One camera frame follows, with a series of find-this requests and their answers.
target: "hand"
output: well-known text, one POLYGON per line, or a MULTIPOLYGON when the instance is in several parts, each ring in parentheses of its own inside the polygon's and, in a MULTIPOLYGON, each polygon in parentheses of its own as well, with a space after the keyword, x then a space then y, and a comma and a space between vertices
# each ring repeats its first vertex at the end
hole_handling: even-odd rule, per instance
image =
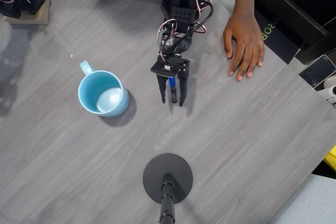
POLYGON ((264 41, 259 25, 253 13, 233 12, 224 30, 224 48, 226 57, 230 59, 233 54, 232 39, 237 42, 235 55, 231 62, 228 74, 232 76, 238 69, 237 80, 241 81, 246 73, 248 78, 252 77, 256 64, 263 65, 264 41))

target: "wooden block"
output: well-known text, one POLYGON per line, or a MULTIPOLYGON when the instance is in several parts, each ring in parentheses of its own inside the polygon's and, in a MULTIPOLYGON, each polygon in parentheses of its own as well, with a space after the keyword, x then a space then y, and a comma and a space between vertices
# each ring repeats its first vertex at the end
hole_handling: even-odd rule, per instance
POLYGON ((50 0, 46 0, 41 6, 40 10, 35 15, 29 14, 28 11, 23 10, 19 19, 4 16, 4 20, 10 24, 34 24, 47 25, 49 17, 50 0))

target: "mug handle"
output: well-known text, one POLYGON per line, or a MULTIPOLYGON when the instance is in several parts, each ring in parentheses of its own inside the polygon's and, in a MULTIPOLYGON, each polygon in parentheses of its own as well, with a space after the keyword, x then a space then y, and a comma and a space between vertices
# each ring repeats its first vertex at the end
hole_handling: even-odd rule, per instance
POLYGON ((80 68, 83 70, 83 72, 86 76, 95 71, 87 60, 82 61, 80 63, 80 68))

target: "light blue mug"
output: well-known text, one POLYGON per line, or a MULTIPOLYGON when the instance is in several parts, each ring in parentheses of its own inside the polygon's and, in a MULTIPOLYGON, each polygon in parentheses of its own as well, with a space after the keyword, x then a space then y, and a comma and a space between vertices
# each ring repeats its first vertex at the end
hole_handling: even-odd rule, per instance
POLYGON ((78 98, 89 112, 112 118, 122 114, 130 101, 127 89, 114 74, 95 71, 88 61, 80 63, 85 73, 78 88, 78 98))

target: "smartphone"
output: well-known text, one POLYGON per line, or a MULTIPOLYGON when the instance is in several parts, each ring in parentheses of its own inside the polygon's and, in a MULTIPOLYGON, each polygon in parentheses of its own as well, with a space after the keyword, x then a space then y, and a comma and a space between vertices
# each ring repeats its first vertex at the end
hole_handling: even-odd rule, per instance
POLYGON ((326 56, 322 55, 311 65, 303 69, 299 76, 308 82, 313 88, 324 81, 327 77, 331 76, 336 71, 336 66, 326 56))

